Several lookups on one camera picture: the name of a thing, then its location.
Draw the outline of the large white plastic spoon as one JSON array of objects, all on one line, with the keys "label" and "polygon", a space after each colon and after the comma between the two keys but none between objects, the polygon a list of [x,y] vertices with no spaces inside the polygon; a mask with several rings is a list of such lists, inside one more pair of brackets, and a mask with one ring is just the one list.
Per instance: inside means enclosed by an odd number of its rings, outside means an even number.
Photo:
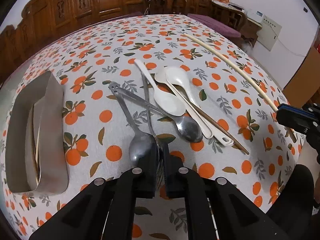
[{"label": "large white plastic spoon", "polygon": [[[190,80],[186,74],[186,71],[182,68],[168,66],[164,68],[167,81],[173,85],[178,85],[182,87],[194,107],[200,107],[195,101],[195,96],[191,92]],[[209,128],[213,132],[213,136],[221,143],[223,146],[231,146],[234,144],[234,141],[222,133],[218,128],[216,128],[212,123],[210,123],[206,118],[204,119],[205,123],[209,125]]]}]

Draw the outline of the white plastic fork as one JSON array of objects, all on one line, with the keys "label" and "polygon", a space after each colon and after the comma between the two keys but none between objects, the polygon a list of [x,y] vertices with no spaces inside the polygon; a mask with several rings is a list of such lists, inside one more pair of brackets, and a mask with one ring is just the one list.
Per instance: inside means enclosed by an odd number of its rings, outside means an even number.
[{"label": "white plastic fork", "polygon": [[189,99],[193,101],[191,94],[190,82],[184,70],[177,67],[164,67],[155,74],[155,79],[159,83],[167,85],[178,99],[184,104],[186,111],[200,126],[200,129],[205,138],[210,139],[214,136],[212,129],[204,120],[204,118],[195,110],[191,103],[174,87],[174,85],[181,86]]}]

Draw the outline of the dark wooden chopstick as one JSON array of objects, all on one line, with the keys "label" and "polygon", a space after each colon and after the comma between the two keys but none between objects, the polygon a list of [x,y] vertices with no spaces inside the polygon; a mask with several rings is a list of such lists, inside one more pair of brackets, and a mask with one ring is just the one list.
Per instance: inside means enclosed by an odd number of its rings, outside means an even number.
[{"label": "dark wooden chopstick", "polygon": [[186,108],[187,108],[187,112],[192,116],[192,117],[196,117],[196,120],[200,120],[203,125],[200,125],[201,127],[206,127],[207,130],[209,130],[209,137],[213,138],[213,132],[212,130],[209,128],[209,125],[207,125],[204,121],[204,119],[206,118],[210,123],[212,123],[216,128],[218,128],[222,133],[224,133],[225,135],[227,135],[228,137],[230,137],[233,141],[234,144],[239,150],[241,150],[242,152],[244,152],[245,154],[249,155],[249,152],[240,144],[240,142],[238,142],[230,133],[228,133],[225,129],[223,129],[222,126],[220,126],[216,121],[214,121],[207,113],[205,113],[202,109],[200,109],[200,107],[194,107],[193,104],[189,101],[184,89],[180,86],[178,86],[178,88],[176,88],[176,86],[174,85],[169,85],[170,89],[172,90],[172,92],[182,100],[182,102],[185,104]]}]

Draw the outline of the white plastic teaspoon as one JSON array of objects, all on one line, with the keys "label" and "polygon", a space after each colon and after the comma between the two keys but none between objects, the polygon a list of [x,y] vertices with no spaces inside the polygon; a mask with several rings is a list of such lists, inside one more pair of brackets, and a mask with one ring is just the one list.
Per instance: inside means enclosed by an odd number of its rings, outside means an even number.
[{"label": "white plastic teaspoon", "polygon": [[139,68],[139,70],[143,73],[153,87],[153,98],[157,105],[171,115],[182,116],[186,111],[183,102],[175,95],[160,90],[142,61],[135,59],[135,65]]}]

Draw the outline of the plain steel spoon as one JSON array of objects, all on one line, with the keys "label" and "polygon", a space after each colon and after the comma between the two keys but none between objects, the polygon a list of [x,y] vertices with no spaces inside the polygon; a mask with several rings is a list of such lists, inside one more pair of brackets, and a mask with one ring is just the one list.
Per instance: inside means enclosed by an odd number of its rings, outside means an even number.
[{"label": "plain steel spoon", "polygon": [[145,99],[141,98],[140,96],[137,96],[136,94],[133,94],[132,92],[129,92],[128,90],[125,90],[118,85],[115,85],[116,91],[120,93],[121,95],[127,96],[128,98],[132,99],[134,102],[140,104],[141,106],[147,108],[151,108],[159,113],[161,113],[164,116],[167,116],[171,118],[175,126],[177,127],[177,131],[180,133],[180,135],[189,142],[200,142],[203,138],[203,134],[201,131],[200,126],[198,123],[189,116],[174,116],[169,113],[166,113],[164,110],[158,108],[157,106],[154,106],[153,104],[147,102]]}]

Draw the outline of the orange print tablecloth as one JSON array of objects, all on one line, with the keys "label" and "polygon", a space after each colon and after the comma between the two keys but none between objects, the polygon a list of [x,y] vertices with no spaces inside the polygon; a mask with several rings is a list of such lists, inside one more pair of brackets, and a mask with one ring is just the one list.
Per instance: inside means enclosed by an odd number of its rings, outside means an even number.
[{"label": "orange print tablecloth", "polygon": [[7,151],[8,126],[16,97],[44,72],[63,88],[63,145],[69,185],[55,196],[15,194],[1,163],[1,209],[19,239],[60,211],[93,179],[118,178],[131,166],[128,149],[134,135],[109,90],[120,87],[144,96],[141,60],[150,74],[167,66],[185,72],[194,100],[247,150],[225,147],[217,139],[185,141],[174,123],[128,101],[138,127],[152,126],[170,153],[203,178],[226,177],[257,207],[267,211],[280,196],[298,161],[304,137],[293,142],[267,102],[220,58],[190,40],[194,36],[243,70],[275,105],[287,98],[252,58],[207,26],[178,15],[124,18],[92,25],[57,40],[14,72],[1,88],[1,159]]}]

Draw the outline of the white electrical box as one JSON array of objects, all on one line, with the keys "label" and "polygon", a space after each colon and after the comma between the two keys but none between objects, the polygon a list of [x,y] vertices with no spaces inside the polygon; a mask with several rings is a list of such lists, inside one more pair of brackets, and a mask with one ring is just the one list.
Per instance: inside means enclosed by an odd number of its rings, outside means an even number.
[{"label": "white electrical box", "polygon": [[268,51],[271,51],[276,43],[282,26],[271,18],[264,15],[261,22],[262,28],[257,32],[257,41],[262,44]]}]

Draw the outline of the steel utensil tray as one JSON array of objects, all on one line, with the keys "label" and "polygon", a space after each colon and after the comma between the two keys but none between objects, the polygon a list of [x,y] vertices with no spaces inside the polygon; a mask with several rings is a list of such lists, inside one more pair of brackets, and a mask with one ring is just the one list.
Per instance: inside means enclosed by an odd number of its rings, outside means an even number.
[{"label": "steel utensil tray", "polygon": [[[34,134],[39,138],[40,182],[31,156],[30,109],[34,105]],[[31,81],[17,95],[11,111],[5,148],[5,174],[11,192],[61,194],[68,186],[63,150],[63,88],[51,72]]]}]

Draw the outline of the light bamboo chopstick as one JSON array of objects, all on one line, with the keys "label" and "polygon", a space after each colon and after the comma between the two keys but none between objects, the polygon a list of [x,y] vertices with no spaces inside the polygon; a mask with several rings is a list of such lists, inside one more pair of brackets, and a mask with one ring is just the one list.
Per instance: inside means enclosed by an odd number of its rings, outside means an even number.
[{"label": "light bamboo chopstick", "polygon": [[297,142],[293,130],[276,119],[278,106],[288,100],[267,73],[226,38],[207,30],[194,36],[204,38],[207,46],[178,35],[178,58],[200,98],[210,96],[221,108],[218,124],[245,141],[263,141],[267,148]]}]

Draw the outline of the purple seat cushion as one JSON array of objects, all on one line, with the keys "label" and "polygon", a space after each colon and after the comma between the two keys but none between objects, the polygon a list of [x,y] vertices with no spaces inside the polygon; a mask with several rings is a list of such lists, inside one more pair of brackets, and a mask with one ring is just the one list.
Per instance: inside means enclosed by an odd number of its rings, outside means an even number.
[{"label": "purple seat cushion", "polygon": [[193,20],[196,20],[207,27],[213,29],[214,31],[218,32],[222,36],[226,38],[240,38],[241,33],[236,31],[235,29],[228,27],[227,25],[204,15],[198,15],[198,14],[188,14],[189,18],[192,18]]}]

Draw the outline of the steel fork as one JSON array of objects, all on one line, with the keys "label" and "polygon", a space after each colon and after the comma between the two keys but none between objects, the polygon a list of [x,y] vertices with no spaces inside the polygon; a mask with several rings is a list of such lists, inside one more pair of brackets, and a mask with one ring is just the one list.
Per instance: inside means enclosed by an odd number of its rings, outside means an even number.
[{"label": "steel fork", "polygon": [[[143,74],[142,74],[142,81],[143,81],[143,89],[144,89],[145,100],[146,100],[146,102],[149,103],[150,99],[149,99],[148,81],[147,81],[146,77]],[[162,185],[162,180],[163,180],[163,158],[162,158],[162,152],[161,152],[161,148],[160,148],[160,145],[159,145],[159,140],[156,137],[156,134],[155,134],[155,132],[153,130],[153,127],[152,127],[151,112],[150,112],[150,108],[149,107],[146,108],[146,114],[147,114],[149,130],[151,132],[151,135],[154,137],[156,145],[157,145],[158,165],[157,165],[157,172],[156,172],[156,190],[159,191],[159,189],[161,188],[161,185]]]}]

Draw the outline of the chopsticks in tray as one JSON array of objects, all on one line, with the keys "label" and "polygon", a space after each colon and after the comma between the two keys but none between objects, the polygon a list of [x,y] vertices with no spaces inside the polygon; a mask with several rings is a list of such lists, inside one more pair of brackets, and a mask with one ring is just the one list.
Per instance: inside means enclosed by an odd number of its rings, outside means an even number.
[{"label": "chopsticks in tray", "polygon": [[31,143],[31,156],[33,160],[33,166],[35,170],[35,177],[37,185],[40,182],[40,165],[39,165],[39,138],[35,140],[34,134],[34,105],[32,105],[29,114],[29,122],[30,122],[30,143]]}]

